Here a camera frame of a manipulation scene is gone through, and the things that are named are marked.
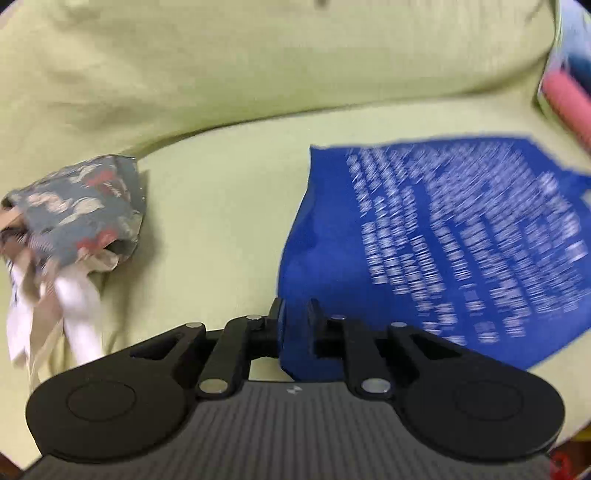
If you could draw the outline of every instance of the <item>couch cushion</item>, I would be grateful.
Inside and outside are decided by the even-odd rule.
[[[0,192],[215,125],[486,89],[549,51],[550,3],[17,0],[0,17]]]
[[[563,165],[591,171],[575,141],[509,95],[254,122],[200,134],[145,157],[140,165],[148,179],[148,213],[136,255],[106,282],[108,338],[127,344],[185,322],[221,328],[235,316],[265,313],[306,191],[310,144],[462,134],[531,136]],[[591,416],[590,352],[587,332],[533,369],[564,397],[562,439]],[[271,371],[254,368],[254,374]]]

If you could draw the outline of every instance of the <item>blue fabric bag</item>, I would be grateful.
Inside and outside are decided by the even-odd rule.
[[[308,188],[281,260],[281,365],[333,380],[306,304],[421,327],[529,368],[591,325],[589,177],[521,138],[311,148]]]

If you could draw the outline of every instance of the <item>gray textured base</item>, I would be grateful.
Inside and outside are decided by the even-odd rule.
[[[391,406],[344,383],[246,382],[232,398],[201,403],[143,457],[78,465],[46,456],[22,479],[548,480],[550,466],[543,455],[509,465],[449,459],[407,432]]]

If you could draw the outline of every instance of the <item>pink object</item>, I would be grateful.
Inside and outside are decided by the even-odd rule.
[[[542,91],[562,121],[591,150],[591,98],[587,92],[562,70],[545,76]]]

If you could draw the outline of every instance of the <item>silver rivet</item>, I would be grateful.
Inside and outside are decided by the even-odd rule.
[[[361,388],[367,393],[388,393],[392,385],[383,378],[367,378],[361,383]]]
[[[221,378],[208,378],[199,384],[199,388],[205,393],[224,393],[228,389],[228,382]]]

